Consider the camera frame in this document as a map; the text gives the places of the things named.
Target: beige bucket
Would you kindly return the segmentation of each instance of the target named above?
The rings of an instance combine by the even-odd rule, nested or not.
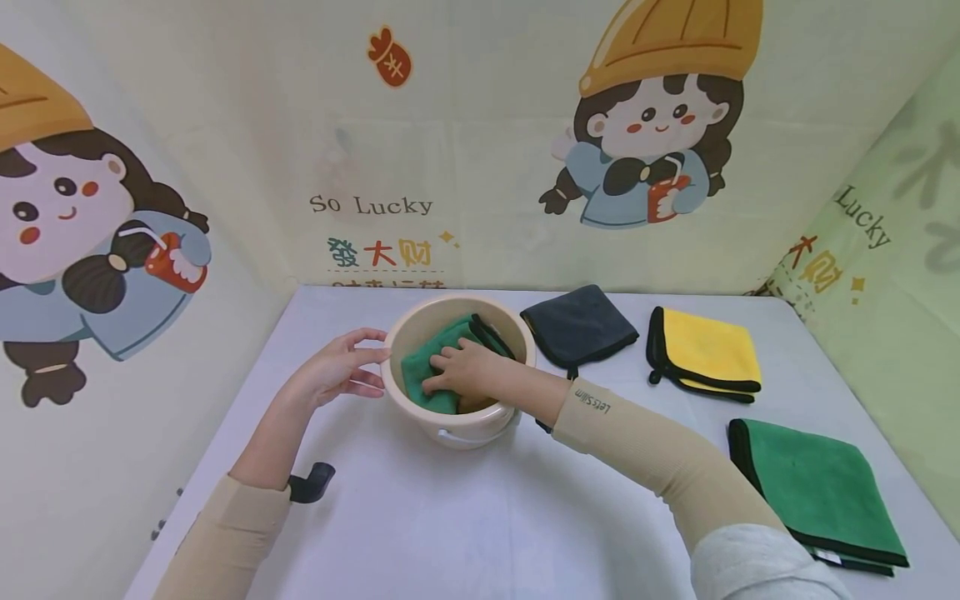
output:
[[[468,415],[442,415],[415,404],[406,395],[400,361],[460,317],[476,313],[491,325],[516,356],[529,367],[537,364],[534,338],[518,314],[495,300],[473,294],[451,294],[418,304],[387,335],[391,358],[381,365],[383,382],[403,412],[426,434],[450,448],[470,450],[489,444],[516,425],[520,412],[497,402]]]

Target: cartoon eye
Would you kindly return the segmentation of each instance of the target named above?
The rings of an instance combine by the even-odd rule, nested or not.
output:
[[[39,218],[40,212],[30,203],[16,203],[13,205],[13,216],[20,221],[30,223]]]
[[[54,189],[57,190],[57,193],[61,196],[73,196],[77,193],[77,184],[66,177],[58,177],[54,181]]]

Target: table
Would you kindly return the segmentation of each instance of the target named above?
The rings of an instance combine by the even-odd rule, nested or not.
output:
[[[433,290],[299,288],[130,587],[149,598],[274,393],[329,339],[389,329]],[[549,292],[480,291],[519,311]],[[835,569],[858,598],[934,598],[960,583],[960,544],[790,307],[771,298],[611,294],[640,332],[582,377],[677,420],[726,451],[739,417],[819,433],[863,451],[913,567],[897,577]],[[657,305],[750,328],[763,372],[756,404],[649,387],[647,322]],[[563,374],[540,355],[539,367]],[[320,502],[293,508],[252,599],[689,598],[689,558],[650,492],[547,436],[524,416],[496,443],[458,452],[428,440],[388,400],[340,398],[318,411],[295,473],[337,469]]]

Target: dark gray towel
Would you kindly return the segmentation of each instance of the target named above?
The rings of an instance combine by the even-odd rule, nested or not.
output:
[[[581,365],[609,358],[639,337],[596,285],[531,306],[520,316],[540,351],[570,378]]]

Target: red lucky charm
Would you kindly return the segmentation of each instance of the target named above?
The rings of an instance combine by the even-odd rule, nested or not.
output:
[[[665,156],[664,158],[677,165],[677,174],[673,176],[672,180],[658,181],[650,186],[650,190],[647,192],[647,223],[662,223],[676,217],[677,212],[672,208],[669,214],[660,216],[660,201],[666,198],[670,190],[676,189],[679,191],[690,185],[690,177],[680,173],[682,166],[680,162],[672,156]]]
[[[414,65],[406,48],[394,41],[394,32],[384,26],[379,36],[370,36],[370,46],[367,56],[376,64],[376,70],[383,81],[390,87],[406,84]]]
[[[180,237],[173,231],[156,235],[151,229],[132,228],[119,233],[120,236],[146,233],[154,238],[156,245],[147,256],[143,268],[150,275],[162,279],[187,294],[193,294],[206,281],[206,266],[198,267],[183,255],[180,249]]]

